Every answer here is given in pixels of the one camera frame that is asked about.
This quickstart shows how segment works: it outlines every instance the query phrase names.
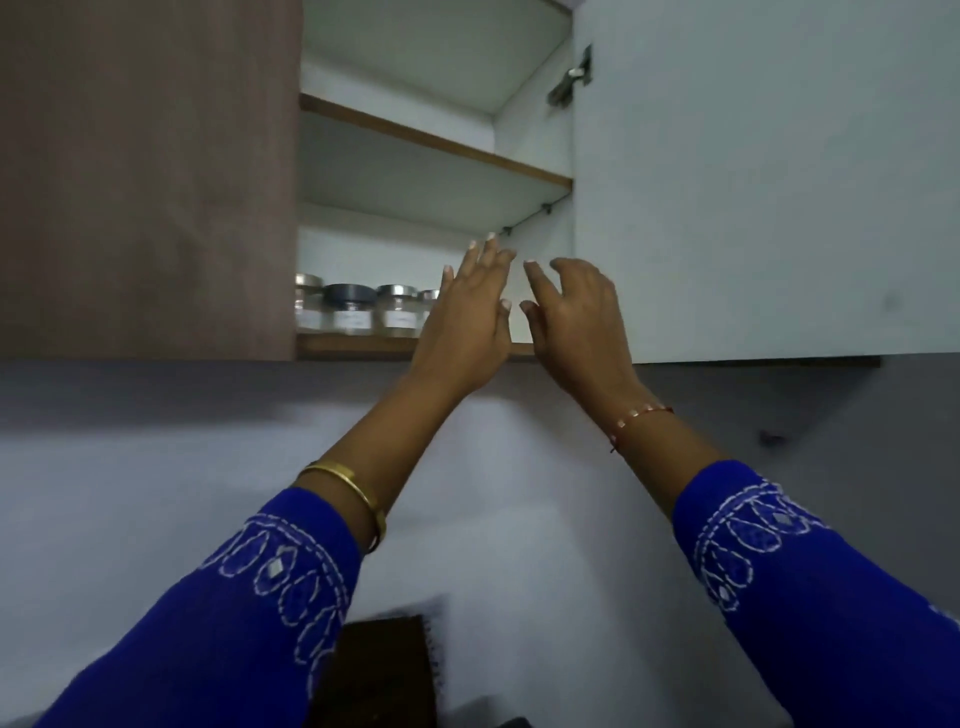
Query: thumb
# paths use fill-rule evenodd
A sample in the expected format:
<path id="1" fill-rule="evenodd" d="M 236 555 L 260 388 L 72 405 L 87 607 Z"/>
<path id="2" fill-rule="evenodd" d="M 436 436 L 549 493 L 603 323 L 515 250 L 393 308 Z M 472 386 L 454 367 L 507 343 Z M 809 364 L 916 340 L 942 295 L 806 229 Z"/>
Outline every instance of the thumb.
<path id="1" fill-rule="evenodd" d="M 493 336 L 506 349 L 509 349 L 511 344 L 510 309 L 512 306 L 513 304 L 507 299 L 500 299 L 500 304 L 496 308 L 496 331 Z"/>
<path id="2" fill-rule="evenodd" d="M 532 301 L 521 303 L 520 310 L 526 315 L 527 323 L 530 324 L 530 335 L 534 340 L 534 350 L 541 352 L 546 346 L 546 326 L 543 325 L 543 311 Z"/>

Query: bracelet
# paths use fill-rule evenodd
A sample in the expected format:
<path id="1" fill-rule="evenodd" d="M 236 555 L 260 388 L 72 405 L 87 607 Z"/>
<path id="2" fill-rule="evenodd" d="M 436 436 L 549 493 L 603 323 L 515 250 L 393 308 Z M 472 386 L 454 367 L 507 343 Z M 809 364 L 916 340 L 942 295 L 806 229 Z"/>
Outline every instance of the bracelet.
<path id="1" fill-rule="evenodd" d="M 333 460 L 317 460 L 316 462 L 310 463 L 306 468 L 300 471 L 300 475 L 303 475 L 307 471 L 324 471 L 325 473 L 330 473 L 341 480 L 343 480 L 347 485 L 352 489 L 352 491 L 363 500 L 364 504 L 370 508 L 370 514 L 373 516 L 373 522 L 376 524 L 376 538 L 371 544 L 370 548 L 367 549 L 367 553 L 373 553 L 376 551 L 376 548 L 383 543 L 384 537 L 387 535 L 387 517 L 383 513 L 383 509 L 380 508 L 379 503 L 376 501 L 376 496 L 372 494 L 366 494 L 360 490 L 360 486 L 353 482 L 353 478 L 356 475 L 350 468 L 340 463 L 334 462 Z"/>
<path id="2" fill-rule="evenodd" d="M 608 435 L 610 438 L 610 444 L 613 445 L 610 452 L 616 451 L 617 443 L 619 442 L 616 437 L 616 432 L 626 427 L 633 418 L 639 417 L 640 415 L 645 415 L 648 412 L 670 412 L 672 414 L 673 407 L 668 407 L 667 405 L 660 404 L 658 402 L 657 404 L 644 404 L 639 409 L 629 410 L 626 415 L 616 421 L 616 430 L 614 430 L 612 434 Z"/>

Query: sleeve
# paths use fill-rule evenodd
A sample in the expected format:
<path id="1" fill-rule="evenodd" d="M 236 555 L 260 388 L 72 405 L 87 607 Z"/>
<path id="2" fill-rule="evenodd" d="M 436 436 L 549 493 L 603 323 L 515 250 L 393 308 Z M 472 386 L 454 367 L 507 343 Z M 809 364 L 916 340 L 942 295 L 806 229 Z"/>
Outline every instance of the sleeve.
<path id="1" fill-rule="evenodd" d="M 798 728 L 960 725 L 960 622 L 780 486 L 715 463 L 673 520 L 709 598 Z"/>
<path id="2" fill-rule="evenodd" d="M 330 505 L 286 489 L 77 675 L 37 727 L 302 725 L 360 561 Z"/>

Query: hand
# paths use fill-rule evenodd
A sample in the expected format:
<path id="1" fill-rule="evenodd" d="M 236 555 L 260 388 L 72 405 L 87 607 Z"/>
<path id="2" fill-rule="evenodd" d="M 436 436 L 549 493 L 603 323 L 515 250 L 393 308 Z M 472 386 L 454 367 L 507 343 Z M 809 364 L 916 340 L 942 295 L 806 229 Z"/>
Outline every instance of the hand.
<path id="1" fill-rule="evenodd" d="M 450 266 L 444 268 L 410 376 L 443 387 L 456 401 L 493 378 L 510 355 L 510 302 L 500 295 L 515 257 L 491 235 L 482 253 L 476 241 L 470 243 L 456 277 Z"/>
<path id="2" fill-rule="evenodd" d="M 634 372 L 610 279 L 585 260 L 556 258 L 563 293 L 534 261 L 523 264 L 537 302 L 520 304 L 544 368 L 605 431 L 630 407 L 656 402 Z"/>

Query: person's left hand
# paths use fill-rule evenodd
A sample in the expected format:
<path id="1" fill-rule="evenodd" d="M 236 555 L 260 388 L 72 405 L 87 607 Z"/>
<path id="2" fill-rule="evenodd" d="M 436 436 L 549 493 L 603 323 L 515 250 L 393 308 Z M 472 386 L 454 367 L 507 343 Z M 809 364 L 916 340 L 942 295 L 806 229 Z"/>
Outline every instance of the person's left hand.
<path id="1" fill-rule="evenodd" d="M 444 268 L 440 297 L 423 326 L 410 376 L 443 387 L 456 401 L 493 378 L 510 355 L 510 302 L 500 295 L 516 253 L 492 235 L 470 243 L 460 271 Z"/>

